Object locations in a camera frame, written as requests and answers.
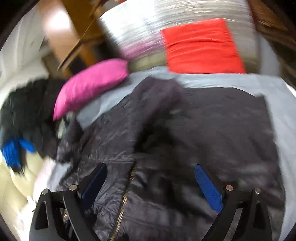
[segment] clothing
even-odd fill
[[[75,133],[75,125],[67,131]],[[174,80],[148,77],[83,134],[76,133],[58,147],[57,160],[62,154],[74,167],[58,190],[78,184],[98,163],[106,163],[108,177],[93,209],[100,240],[111,237],[126,189],[118,237],[201,240],[217,213],[195,181],[198,163],[242,191],[259,187],[273,238],[279,238],[285,193],[262,96],[234,88],[182,89]]]
[[[22,168],[20,162],[20,146],[31,153],[35,152],[34,146],[25,139],[11,139],[3,146],[2,150],[7,166],[11,167],[14,171],[19,171]]]
[[[0,149],[14,138],[33,143],[40,156],[54,158],[57,149],[54,104],[65,81],[40,79],[11,92],[0,112]]]

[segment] metal screw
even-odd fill
[[[225,188],[226,188],[227,191],[232,191],[233,190],[233,186],[231,186],[231,185],[226,185]]]
[[[77,185],[72,184],[72,185],[69,187],[69,190],[70,190],[70,191],[74,191],[74,190],[76,190],[77,188],[78,188]]]
[[[255,189],[254,189],[254,192],[255,192],[256,194],[260,194],[260,193],[261,193],[261,190],[260,190],[259,188],[255,188]]]
[[[47,189],[47,188],[44,189],[44,190],[41,192],[41,194],[43,194],[43,195],[48,194],[48,189]]]

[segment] zipper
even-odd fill
[[[68,212],[67,212],[67,210],[65,209],[65,210],[64,210],[64,213],[63,213],[63,221],[64,221],[64,222],[66,221],[67,217],[68,217]]]
[[[119,227],[120,227],[120,224],[121,224],[121,221],[122,221],[122,218],[123,218],[124,210],[125,210],[126,204],[128,202],[128,192],[129,192],[129,189],[130,189],[130,184],[133,181],[133,178],[134,178],[134,175],[135,175],[135,169],[136,169],[136,164],[134,164],[134,166],[131,169],[128,186],[127,186],[127,188],[124,191],[124,194],[122,196],[122,202],[121,202],[121,206],[120,206],[120,209],[119,209],[119,214],[118,214],[118,217],[117,217],[117,221],[116,221],[116,224],[115,224],[115,227],[114,227],[114,232],[113,232],[111,238],[109,238],[109,241],[114,241],[117,234],[118,234]]]

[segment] fabric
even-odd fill
[[[51,172],[50,178],[47,181],[47,188],[51,191],[54,192],[57,189],[57,186],[59,185],[61,179],[64,177],[65,173],[71,169],[71,164],[70,163],[59,163],[56,162],[56,165],[54,169]]]
[[[294,241],[296,238],[296,223],[289,232],[288,236],[285,238],[285,241]]]
[[[12,139],[7,142],[3,146],[3,156],[6,161],[6,165],[11,167],[13,170],[15,169],[16,171],[20,170],[22,167],[20,162],[19,146],[31,153],[35,152],[34,146],[24,139]]]
[[[185,74],[245,73],[222,18],[162,30],[170,71]]]
[[[126,188],[128,200],[118,237],[201,240],[217,212],[195,181],[194,168],[200,163],[235,188],[250,191],[259,187],[266,199],[273,238],[278,240],[285,193],[264,98],[234,88],[186,88],[178,102],[179,88],[171,87],[173,80],[164,81],[170,84],[170,92],[162,81],[145,79],[83,134],[77,131],[71,137],[77,140],[71,144],[76,148],[65,148],[64,143],[72,140],[61,141],[59,150],[69,150],[63,161],[74,168],[58,190],[78,184],[104,162],[108,177],[93,210],[97,216],[93,228],[100,240],[112,235]],[[152,94],[152,89],[158,89],[158,94]],[[157,108],[158,96],[171,104]],[[73,125],[67,131],[73,133],[74,129]],[[230,228],[226,240],[234,229]]]
[[[56,167],[56,162],[55,160],[51,159],[50,157],[45,157],[44,162],[42,165],[41,170],[39,171],[35,183],[34,183],[34,190],[33,190],[33,200],[34,202],[38,202],[38,199],[41,195],[41,192],[45,189],[48,188],[48,181],[52,176],[52,171]]]
[[[12,139],[25,139],[42,157],[55,157],[58,141],[52,116],[65,81],[39,79],[11,92],[0,112],[0,149]]]
[[[60,119],[68,111],[80,109],[127,76],[127,61],[122,59],[101,61],[79,72],[61,89],[54,106],[53,120]]]

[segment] pillow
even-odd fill
[[[208,19],[162,30],[170,71],[186,74],[245,73],[227,25]]]
[[[109,59],[70,78],[57,97],[53,120],[61,118],[68,111],[80,109],[91,99],[122,82],[128,76],[127,64],[126,60]]]

